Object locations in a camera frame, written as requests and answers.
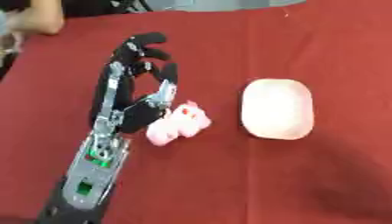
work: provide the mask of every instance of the red tablecloth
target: red tablecloth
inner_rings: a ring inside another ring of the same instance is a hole
[[[129,35],[164,32],[180,64],[178,102],[213,126],[153,147],[141,132],[106,223],[391,223],[392,2],[314,0],[287,8],[164,12],[69,21],[31,39],[0,86],[0,215],[35,217],[88,133],[95,83]],[[316,127],[294,142],[239,122],[254,79],[313,92]],[[141,91],[152,91],[142,78]]]

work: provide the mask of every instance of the stuffed toy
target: stuffed toy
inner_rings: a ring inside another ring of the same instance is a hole
[[[211,125],[211,120],[197,103],[189,101],[152,123],[146,136],[156,146],[164,146],[178,137],[194,137]]]

